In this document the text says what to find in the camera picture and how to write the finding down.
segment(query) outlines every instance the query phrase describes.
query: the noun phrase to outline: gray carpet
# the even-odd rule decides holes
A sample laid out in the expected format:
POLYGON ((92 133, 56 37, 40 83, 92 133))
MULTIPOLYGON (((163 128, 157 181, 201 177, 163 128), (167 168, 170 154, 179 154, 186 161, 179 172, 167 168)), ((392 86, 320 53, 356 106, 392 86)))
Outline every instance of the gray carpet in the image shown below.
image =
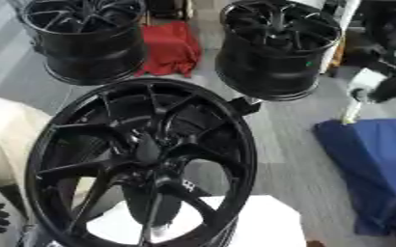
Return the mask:
MULTIPOLYGON (((205 11, 213 8, 205 3, 198 6, 205 11)), ((203 23, 201 28, 210 25, 203 23)), ((210 40, 201 41, 205 47, 213 46, 210 40)), ((231 99, 236 93, 213 71, 215 53, 215 50, 206 50, 192 78, 186 80, 231 99)), ((310 131, 313 124, 341 115, 347 105, 345 86, 350 71, 353 70, 343 69, 340 79, 321 78, 321 85, 312 96, 293 102, 266 102, 259 113, 247 117, 256 137, 260 160, 254 194, 272 195, 298 210, 307 237, 319 239, 327 247, 396 246, 392 237, 353 234, 354 213, 346 186, 310 131)), ((10 10, 4 3, 0 4, 0 97, 54 114, 91 89, 69 86, 49 77, 43 70, 42 57, 32 51, 29 39, 10 10)), ((368 106, 362 117, 396 117, 396 100, 385 106, 368 106)), ((197 168, 191 179, 215 193, 222 192, 220 173, 213 171, 212 166, 207 166, 209 169, 204 166, 197 168)))

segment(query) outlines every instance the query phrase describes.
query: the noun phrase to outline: blue cloth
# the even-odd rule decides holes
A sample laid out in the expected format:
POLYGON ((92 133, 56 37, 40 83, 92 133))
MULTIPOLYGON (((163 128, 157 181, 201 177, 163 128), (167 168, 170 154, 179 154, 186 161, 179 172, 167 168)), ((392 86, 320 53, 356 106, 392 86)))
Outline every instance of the blue cloth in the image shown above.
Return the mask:
POLYGON ((396 119, 342 125, 317 123, 314 133, 339 167, 357 214, 354 231, 396 230, 396 119))

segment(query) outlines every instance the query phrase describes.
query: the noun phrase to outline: center hub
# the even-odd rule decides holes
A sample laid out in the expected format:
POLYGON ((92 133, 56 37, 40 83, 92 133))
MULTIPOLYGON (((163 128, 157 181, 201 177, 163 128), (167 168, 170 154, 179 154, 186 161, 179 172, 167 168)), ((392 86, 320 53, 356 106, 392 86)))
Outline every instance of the center hub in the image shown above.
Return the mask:
POLYGON ((160 156, 160 147, 149 134, 142 134, 136 149, 136 158, 143 164, 150 165, 157 162, 160 156))

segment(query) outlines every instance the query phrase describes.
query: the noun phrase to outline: beige cloth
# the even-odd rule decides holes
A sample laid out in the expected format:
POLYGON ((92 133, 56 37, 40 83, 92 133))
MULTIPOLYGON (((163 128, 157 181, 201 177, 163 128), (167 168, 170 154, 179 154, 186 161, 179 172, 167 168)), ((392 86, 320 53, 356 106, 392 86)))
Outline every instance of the beige cloth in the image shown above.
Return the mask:
POLYGON ((0 98, 0 186, 16 183, 25 195, 27 158, 49 119, 40 110, 0 98))

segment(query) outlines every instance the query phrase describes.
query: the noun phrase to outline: rim lip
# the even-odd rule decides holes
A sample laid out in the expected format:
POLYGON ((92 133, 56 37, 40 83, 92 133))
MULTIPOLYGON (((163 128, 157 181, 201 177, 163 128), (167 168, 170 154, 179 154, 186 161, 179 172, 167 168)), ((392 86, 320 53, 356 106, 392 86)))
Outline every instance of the rim lip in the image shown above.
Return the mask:
POLYGON ((241 41, 246 42, 251 48, 255 49, 256 52, 262 53, 263 51, 266 51, 266 52, 269 53, 272 57, 290 57, 290 58, 292 58, 292 57, 293 57, 293 58, 295 58, 295 57, 304 57, 305 55, 315 54, 315 53, 322 52, 322 51, 324 51, 324 50, 326 50, 326 49, 332 47, 332 46, 333 46, 334 44, 336 44, 337 42, 339 42, 339 40, 341 39, 341 36, 342 36, 342 29, 341 29, 341 26, 339 25, 339 23, 336 22, 336 20, 334 20, 333 17, 331 17, 330 14, 323 13, 323 12, 321 12, 319 9, 316 9, 316 8, 314 8, 314 7, 311 7, 311 6, 308 6, 308 5, 305 5, 305 4, 301 4, 301 3, 298 3, 298 2, 292 2, 292 1, 286 1, 286 2, 287 2, 287 5, 289 5, 289 4, 295 4, 296 6, 301 6, 301 7, 303 7, 304 9, 314 10, 315 12, 320 13, 320 16, 321 16, 322 18, 324 18, 324 19, 327 20, 329 23, 331 23, 332 25, 334 25, 335 28, 337 28, 337 31, 336 31, 336 32, 337 32, 337 35, 336 35, 336 37, 334 38, 334 40, 333 40, 332 42, 328 43, 327 45, 321 46, 320 48, 317 48, 317 49, 315 49, 315 50, 313 50, 313 51, 295 52, 295 53, 287 53, 287 54, 274 54, 274 52, 273 52, 272 50, 270 50, 266 45, 261 45, 261 46, 256 45, 256 44, 254 44, 252 41, 249 41, 249 40, 243 38, 242 36, 239 36, 239 35, 237 35, 236 33, 234 33, 233 30, 229 27, 228 23, 226 22, 227 14, 228 14, 231 10, 233 10, 234 8, 236 8, 238 4, 241 4, 241 3, 248 3, 248 4, 254 4, 254 3, 257 3, 257 4, 258 4, 258 3, 265 3, 265 4, 266 4, 266 3, 268 3, 268 2, 263 1, 263 0, 240 0, 240 1, 237 1, 237 2, 234 2, 234 3, 231 3, 231 4, 227 5, 227 6, 225 6, 225 7, 220 11, 220 14, 219 14, 219 22, 222 24, 223 29, 224 29, 224 32, 225 32, 225 34, 227 34, 227 37, 228 37, 228 35, 233 36, 233 37, 236 37, 237 39, 240 39, 241 41))
POLYGON ((222 69, 220 68, 220 63, 219 63, 219 56, 216 57, 216 73, 219 76, 219 78, 225 82, 225 84, 230 87, 231 89, 242 93, 246 96, 253 96, 257 97, 263 100, 269 100, 269 101, 292 101, 296 99, 300 99, 306 96, 311 95, 314 93, 314 91, 318 88, 320 85, 320 80, 317 78, 314 83, 309 86, 308 88, 305 88, 302 91, 298 91, 295 93, 287 93, 287 94, 266 94, 266 93, 255 93, 256 91, 252 90, 247 90, 243 87, 240 87, 238 83, 234 83, 235 80, 231 79, 228 75, 226 75, 224 72, 222 72, 222 69))
MULTIPOLYGON (((100 88, 97 88, 90 93, 85 94, 84 96, 81 96, 79 99, 75 100, 71 104, 69 104, 66 108, 64 108, 60 113, 58 113, 56 116, 52 118, 52 120, 46 125, 40 136, 38 137, 36 143, 33 146, 32 151, 30 152, 28 162, 27 162, 27 167, 25 169, 25 192, 26 196, 29 201, 29 205, 31 209, 33 210, 33 213, 35 214, 37 220, 41 223, 44 229, 46 229, 49 234, 53 236, 53 238, 58 241, 60 244, 63 244, 68 247, 101 247, 95 244, 91 244, 89 240, 83 240, 79 241, 77 243, 74 238, 70 237, 69 235, 66 235, 61 232, 60 229, 58 229, 53 222, 48 219, 46 215, 46 208, 45 206, 42 206, 41 200, 39 200, 39 195, 40 192, 37 190, 37 184, 36 184, 36 176, 34 174, 34 170, 32 169, 33 167, 40 168, 42 164, 42 154, 47 148, 47 145, 49 144, 49 141, 51 140, 50 138, 52 137, 52 131, 51 127, 58 123, 58 122, 64 122, 65 120, 69 119, 70 117, 73 116, 73 114, 79 110, 88 105, 89 103, 93 102, 96 100, 95 96, 98 93, 104 92, 104 91, 115 91, 116 87, 120 87, 123 90, 126 90, 127 87, 133 88, 133 86, 142 86, 146 82, 153 82, 153 83, 168 83, 170 85, 177 85, 179 87, 184 87, 187 90, 193 90, 193 91, 199 91, 200 96, 203 96, 205 99, 207 99, 209 102, 213 103, 214 106, 216 106, 219 110, 223 111, 224 115, 226 117, 231 118, 232 124, 234 124, 236 130, 238 131, 238 134, 240 134, 241 139, 243 139, 243 144, 245 145, 244 147, 244 160, 245 163, 248 166, 248 172, 246 175, 246 178, 244 179, 244 183, 241 183, 238 185, 239 190, 236 192, 237 196, 235 197, 236 200, 238 201, 235 205, 227 205, 227 200, 225 199, 222 204, 219 206, 219 209, 222 209, 224 207, 227 207, 228 209, 224 208, 225 216, 219 221, 217 221, 214 226, 212 227, 212 230, 206 230, 203 231, 202 225, 198 226, 194 230, 192 230, 189 233, 186 233, 180 237, 171 239, 169 241, 165 241, 162 243, 153 243, 153 247, 184 247, 185 243, 187 246, 205 246, 207 243, 209 243, 212 239, 215 239, 217 237, 217 234, 213 234, 211 232, 217 232, 221 233, 223 230, 229 228, 231 223, 235 221, 238 218, 238 215, 240 213, 240 210, 243 208, 244 204, 246 203, 253 185, 255 183, 255 177, 256 177, 256 172, 257 172, 257 152, 256 152, 256 147, 254 143, 254 139, 252 136, 252 133, 249 129, 249 126, 245 122, 245 120, 239 116, 236 112, 236 110, 230 106, 225 99, 222 97, 216 95, 215 93, 197 86, 190 84, 185 81, 181 80, 174 80, 174 79, 165 79, 165 78, 137 78, 137 79, 130 79, 130 80, 125 80, 123 82, 118 82, 114 84, 109 84, 100 88)), ((114 243, 110 242, 107 239, 99 238, 102 239, 107 243, 106 247, 119 247, 119 246, 136 246, 135 245, 122 245, 119 243, 114 243)))
POLYGON ((107 84, 124 81, 126 78, 132 76, 134 73, 139 71, 142 68, 142 66, 144 65, 144 63, 146 62, 147 53, 148 53, 147 47, 145 48, 144 53, 145 54, 142 57, 142 59, 133 68, 131 68, 127 71, 115 74, 111 77, 105 77, 105 78, 99 78, 99 79, 78 79, 78 78, 63 76, 60 73, 54 71, 49 66, 47 61, 44 62, 43 66, 48 74, 50 74, 55 79, 62 81, 64 83, 68 83, 68 84, 71 84, 74 86, 84 86, 84 87, 85 86, 101 86, 101 85, 107 85, 107 84))
POLYGON ((101 30, 101 31, 95 31, 95 32, 89 32, 89 33, 61 33, 61 32, 54 32, 54 31, 49 31, 44 28, 39 27, 33 21, 30 20, 28 12, 30 11, 30 8, 33 7, 37 3, 37 1, 31 1, 28 3, 22 10, 21 16, 22 20, 25 23, 25 25, 28 25, 30 28, 37 30, 40 33, 45 33, 49 35, 61 35, 61 36, 72 36, 72 37, 80 37, 80 36, 97 36, 97 35, 108 35, 109 33, 117 33, 118 31, 124 32, 127 31, 129 28, 132 28, 133 25, 139 22, 139 20, 142 18, 144 15, 144 12, 146 11, 146 5, 144 1, 141 0, 135 0, 136 3, 139 4, 140 10, 137 12, 136 17, 130 21, 128 25, 124 26, 119 26, 119 27, 114 27, 112 29, 107 29, 107 30, 101 30))

